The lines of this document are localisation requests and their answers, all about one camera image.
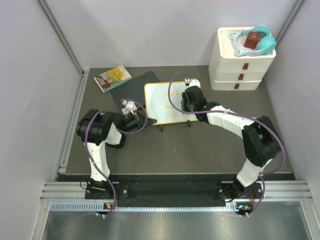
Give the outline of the yellow framed whiteboard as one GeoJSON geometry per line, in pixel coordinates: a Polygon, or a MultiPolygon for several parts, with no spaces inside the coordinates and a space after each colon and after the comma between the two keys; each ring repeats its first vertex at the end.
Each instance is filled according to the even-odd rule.
{"type": "Polygon", "coordinates": [[[182,93],[187,86],[183,81],[147,83],[144,86],[145,109],[151,119],[157,120],[155,125],[194,122],[194,114],[184,114],[173,106],[182,109],[182,93]]]}

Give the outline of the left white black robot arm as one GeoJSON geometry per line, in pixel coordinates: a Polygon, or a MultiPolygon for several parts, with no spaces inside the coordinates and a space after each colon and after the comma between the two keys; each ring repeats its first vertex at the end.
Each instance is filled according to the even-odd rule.
{"type": "Polygon", "coordinates": [[[156,123],[156,119],[141,114],[136,108],[124,108],[122,113],[101,112],[97,109],[87,112],[76,126],[76,133],[87,150],[91,169],[86,199],[112,199],[116,196],[107,163],[106,147],[121,149],[125,145],[126,134],[156,123]]]}

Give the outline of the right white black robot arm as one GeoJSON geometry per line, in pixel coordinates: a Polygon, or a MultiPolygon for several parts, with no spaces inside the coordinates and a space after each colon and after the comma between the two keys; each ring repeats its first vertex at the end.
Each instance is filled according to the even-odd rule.
{"type": "Polygon", "coordinates": [[[264,168],[284,146],[267,116],[244,117],[216,102],[208,102],[198,86],[189,86],[182,93],[182,111],[192,113],[199,122],[221,127],[240,137],[246,160],[224,198],[245,198],[264,168]]]}

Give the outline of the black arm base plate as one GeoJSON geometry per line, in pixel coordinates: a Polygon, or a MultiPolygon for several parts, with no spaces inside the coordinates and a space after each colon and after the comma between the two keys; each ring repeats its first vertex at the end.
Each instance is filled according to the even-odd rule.
{"type": "Polygon", "coordinates": [[[224,207],[227,201],[260,198],[261,185],[255,183],[244,193],[236,193],[231,183],[215,182],[122,182],[115,185],[119,208],[224,207]]]}

